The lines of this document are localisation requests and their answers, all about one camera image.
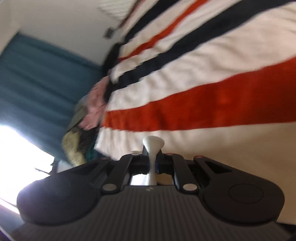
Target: bright window light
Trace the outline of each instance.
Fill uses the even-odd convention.
[[[0,198],[16,205],[17,195],[25,186],[49,176],[53,161],[53,156],[12,128],[0,126]]]

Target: white funnel-shaped object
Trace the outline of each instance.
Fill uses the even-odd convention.
[[[155,159],[157,153],[163,148],[165,142],[160,137],[147,136],[143,139],[143,145],[149,153],[150,171],[148,185],[157,185],[156,173],[155,173]]]

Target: ribbed black surface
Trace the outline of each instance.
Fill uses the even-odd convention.
[[[241,227],[210,215],[193,195],[174,186],[127,186],[104,196],[77,222],[44,227],[26,223],[12,234],[16,241],[286,241],[289,234],[275,223]]]

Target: round silver screw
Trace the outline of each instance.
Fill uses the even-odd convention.
[[[117,186],[113,183],[107,183],[103,186],[103,190],[108,192],[114,191],[116,189],[117,189]]]
[[[188,192],[192,192],[192,191],[195,191],[197,189],[197,186],[193,183],[186,183],[183,185],[183,189],[185,191],[188,191]]]

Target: circular cover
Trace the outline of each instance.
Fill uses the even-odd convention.
[[[59,225],[75,221],[94,207],[95,189],[83,176],[54,175],[35,181],[20,191],[17,207],[25,221]]]
[[[219,174],[204,192],[204,202],[217,216],[240,224],[275,220],[284,205],[284,194],[272,182],[256,176]]]

